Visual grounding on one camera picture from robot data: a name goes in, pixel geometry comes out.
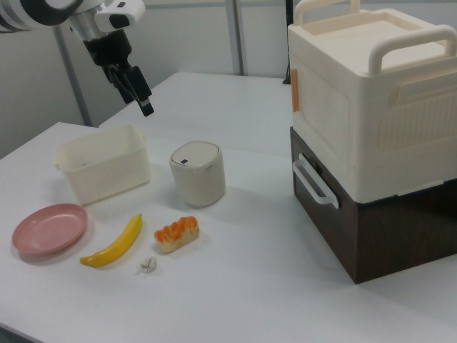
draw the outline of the wooden drawer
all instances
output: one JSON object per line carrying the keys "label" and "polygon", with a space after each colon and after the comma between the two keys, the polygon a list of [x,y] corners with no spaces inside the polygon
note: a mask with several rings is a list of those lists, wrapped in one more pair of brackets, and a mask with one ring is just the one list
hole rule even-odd
{"label": "wooden drawer", "polygon": [[355,283],[457,252],[457,179],[401,197],[358,204],[293,128],[291,148],[292,162],[304,155],[336,195],[338,208],[317,203],[293,173],[296,197]]}

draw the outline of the storage box handle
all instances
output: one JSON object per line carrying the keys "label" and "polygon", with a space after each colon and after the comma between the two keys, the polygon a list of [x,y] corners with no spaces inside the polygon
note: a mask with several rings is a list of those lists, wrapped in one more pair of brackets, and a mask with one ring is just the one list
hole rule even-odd
{"label": "storage box handle", "polygon": [[[313,186],[311,186],[311,184],[301,171],[300,167],[303,167],[304,171],[308,173],[309,177],[316,183],[316,185],[319,187],[322,193],[325,194],[324,197],[321,197],[313,188]],[[325,181],[322,180],[322,178],[314,170],[313,166],[310,165],[310,163],[302,154],[300,154],[299,159],[297,159],[292,164],[292,169],[295,175],[300,179],[301,183],[308,190],[309,194],[318,204],[332,204],[336,209],[339,208],[339,203],[338,199],[336,198],[336,195],[331,191],[331,189],[327,186]]]}
{"label": "storage box handle", "polygon": [[[303,15],[310,9],[317,9],[319,7],[324,7],[344,1],[346,0],[301,0],[297,4],[293,13],[293,25],[302,25]],[[360,0],[351,0],[351,12],[360,12]]]}
{"label": "storage box handle", "polygon": [[443,40],[446,40],[444,56],[455,56],[457,54],[457,31],[449,25],[438,25],[429,29],[418,29],[401,36],[380,41],[371,50],[368,60],[368,73],[372,76],[381,73],[383,57],[388,52]]}

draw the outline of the toy bread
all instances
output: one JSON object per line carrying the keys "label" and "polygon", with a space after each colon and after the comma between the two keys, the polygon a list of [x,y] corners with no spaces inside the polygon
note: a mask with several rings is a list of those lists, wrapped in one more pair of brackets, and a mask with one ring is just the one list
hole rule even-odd
{"label": "toy bread", "polygon": [[174,252],[183,245],[192,242],[200,234],[199,223],[195,217],[183,217],[171,225],[166,225],[162,230],[154,233],[160,250]]}

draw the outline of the yellow banana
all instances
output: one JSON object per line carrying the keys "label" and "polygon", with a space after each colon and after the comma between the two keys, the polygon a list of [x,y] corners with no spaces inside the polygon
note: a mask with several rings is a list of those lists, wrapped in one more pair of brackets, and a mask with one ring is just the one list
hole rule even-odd
{"label": "yellow banana", "polygon": [[117,260],[135,242],[143,228],[143,217],[141,214],[133,216],[121,235],[107,248],[96,252],[92,256],[82,257],[79,261],[86,266],[102,267]]}

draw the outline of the white storage box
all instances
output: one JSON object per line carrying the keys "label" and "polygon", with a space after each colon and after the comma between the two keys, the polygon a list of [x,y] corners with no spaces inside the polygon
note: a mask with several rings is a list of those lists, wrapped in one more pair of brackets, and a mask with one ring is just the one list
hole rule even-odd
{"label": "white storage box", "polygon": [[109,197],[151,178],[145,138],[130,124],[100,130],[57,147],[62,170],[81,204]]}
{"label": "white storage box", "polygon": [[358,203],[457,178],[457,33],[398,11],[288,28],[293,128]]}

